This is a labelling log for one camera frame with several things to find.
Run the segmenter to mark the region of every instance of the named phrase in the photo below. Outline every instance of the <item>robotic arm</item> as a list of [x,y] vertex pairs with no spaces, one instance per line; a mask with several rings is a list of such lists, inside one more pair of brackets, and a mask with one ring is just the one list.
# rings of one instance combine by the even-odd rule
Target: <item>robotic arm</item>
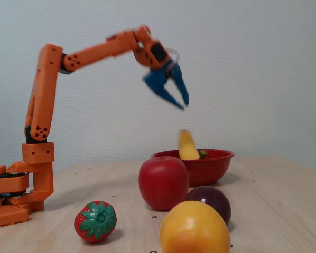
[[172,60],[162,44],[152,39],[150,35],[150,29],[147,26],[141,26],[134,31],[125,30],[115,34],[107,38],[103,44],[69,55],[62,53],[61,47],[47,44],[40,51],[27,111],[25,134],[28,134],[26,128],[31,127],[32,139],[36,141],[47,139],[51,127],[58,72],[70,74],[107,57],[117,57],[128,51],[133,51],[136,60],[142,66],[151,69],[150,73],[143,78],[148,87],[156,95],[184,109],[164,88],[167,79],[171,78],[181,92],[184,103],[188,105],[189,95],[180,67]]
[[[45,45],[39,53],[29,99],[24,128],[26,143],[22,144],[23,161],[14,162],[8,168],[0,166],[0,226],[26,222],[31,211],[44,209],[44,200],[53,193],[54,144],[48,142],[47,138],[50,134],[58,73],[70,74],[128,51],[133,51],[141,65],[150,68],[143,81],[157,96],[184,109],[164,88],[171,78],[181,92],[185,105],[188,105],[189,95],[177,61],[172,60],[158,40],[151,38],[147,26],[134,31],[122,31],[107,38],[103,44],[69,55],[64,54],[59,46]],[[26,193],[29,173],[33,173],[34,189]]]

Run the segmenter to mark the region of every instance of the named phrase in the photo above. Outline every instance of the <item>red bowl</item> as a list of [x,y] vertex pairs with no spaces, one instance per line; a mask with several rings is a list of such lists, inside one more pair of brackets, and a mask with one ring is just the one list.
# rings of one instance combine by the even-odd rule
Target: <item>red bowl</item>
[[[202,149],[207,151],[206,159],[182,160],[189,172],[190,187],[207,186],[216,183],[225,175],[235,154],[220,149]],[[178,150],[168,150],[151,155],[153,157],[179,157]]]

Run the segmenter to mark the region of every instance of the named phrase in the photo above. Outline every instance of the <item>yellow banana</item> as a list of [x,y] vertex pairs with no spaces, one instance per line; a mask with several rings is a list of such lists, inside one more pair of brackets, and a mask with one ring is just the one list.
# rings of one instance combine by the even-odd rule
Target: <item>yellow banana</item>
[[182,129],[179,133],[179,157],[181,160],[199,159],[198,150],[190,131],[187,129]]

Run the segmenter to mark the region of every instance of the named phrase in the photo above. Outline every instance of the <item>toy strawberry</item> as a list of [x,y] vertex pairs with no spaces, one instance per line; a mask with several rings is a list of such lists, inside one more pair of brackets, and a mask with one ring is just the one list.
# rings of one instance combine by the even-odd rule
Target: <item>toy strawberry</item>
[[116,212],[104,201],[92,201],[75,218],[77,234],[89,243],[105,240],[117,224]]

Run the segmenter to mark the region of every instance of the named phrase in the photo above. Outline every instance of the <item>wooden table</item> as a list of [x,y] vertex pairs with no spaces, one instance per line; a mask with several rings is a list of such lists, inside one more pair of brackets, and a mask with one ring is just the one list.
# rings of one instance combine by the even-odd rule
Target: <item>wooden table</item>
[[[146,207],[137,186],[141,164],[73,166],[55,174],[44,211],[0,228],[0,252],[161,253],[166,212]],[[279,157],[234,157],[216,186],[231,203],[230,252],[316,253],[316,170]],[[112,204],[118,223],[105,242],[91,246],[76,234],[74,219],[93,200]]]

